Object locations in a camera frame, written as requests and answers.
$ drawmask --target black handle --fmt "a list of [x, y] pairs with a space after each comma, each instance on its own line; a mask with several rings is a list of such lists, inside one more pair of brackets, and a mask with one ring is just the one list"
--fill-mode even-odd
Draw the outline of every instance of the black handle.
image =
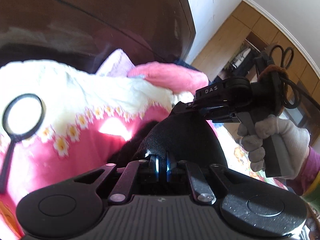
[[264, 162], [267, 178], [294, 175], [288, 149], [280, 134], [274, 134], [264, 139], [262, 147], [266, 152]]
[[7, 189], [9, 171], [11, 168], [11, 160], [13, 155], [14, 146], [16, 145], [15, 141], [11, 141], [7, 153], [5, 154], [4, 161], [2, 164], [2, 169], [0, 173], [0, 194], [4, 194]]

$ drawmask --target gloved hand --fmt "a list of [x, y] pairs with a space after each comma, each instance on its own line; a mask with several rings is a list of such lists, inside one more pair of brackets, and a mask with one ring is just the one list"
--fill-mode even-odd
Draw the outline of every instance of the gloved hand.
[[278, 133], [282, 136], [287, 147], [294, 176], [286, 179], [294, 179], [300, 172], [304, 161], [309, 156], [310, 134], [307, 129], [298, 128], [290, 120], [280, 119], [270, 115], [267, 119], [255, 124], [257, 135], [248, 135], [247, 128], [241, 123], [238, 135], [243, 136], [241, 144], [249, 152], [251, 169], [260, 171], [264, 166], [265, 150], [262, 147], [262, 139]]

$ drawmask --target magnifying glass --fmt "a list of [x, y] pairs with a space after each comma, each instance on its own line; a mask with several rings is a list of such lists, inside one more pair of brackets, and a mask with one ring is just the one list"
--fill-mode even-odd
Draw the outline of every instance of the magnifying glass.
[[40, 128], [44, 119], [44, 107], [35, 94], [23, 94], [12, 100], [5, 109], [2, 126], [11, 142], [0, 173], [0, 194], [7, 189], [11, 160], [16, 143], [30, 138]]

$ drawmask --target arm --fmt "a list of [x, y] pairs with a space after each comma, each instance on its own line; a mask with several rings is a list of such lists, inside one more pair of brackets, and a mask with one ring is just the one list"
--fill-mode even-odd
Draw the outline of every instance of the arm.
[[282, 136], [289, 152], [295, 175], [284, 177], [287, 185], [292, 187], [297, 195], [320, 211], [320, 155], [309, 147], [310, 135], [306, 129], [296, 127], [290, 120], [275, 116], [255, 124], [257, 135], [247, 135], [245, 126], [240, 125], [238, 135], [244, 136], [242, 145], [249, 152], [249, 160], [253, 171], [259, 171], [264, 166], [265, 151], [262, 139], [278, 133]]
[[287, 185], [320, 211], [320, 154], [311, 147], [308, 151], [299, 175], [293, 180], [288, 179]]

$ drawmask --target dark brown surface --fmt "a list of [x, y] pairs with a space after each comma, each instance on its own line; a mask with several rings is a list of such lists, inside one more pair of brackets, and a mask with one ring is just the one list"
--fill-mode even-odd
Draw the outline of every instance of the dark brown surface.
[[183, 58], [194, 36], [188, 0], [0, 0], [0, 66], [46, 58], [95, 73], [117, 48], [136, 65]]
[[268, 46], [262, 39], [260, 39], [256, 34], [250, 32], [249, 35], [245, 38], [253, 46], [255, 46], [259, 51], [263, 51]]

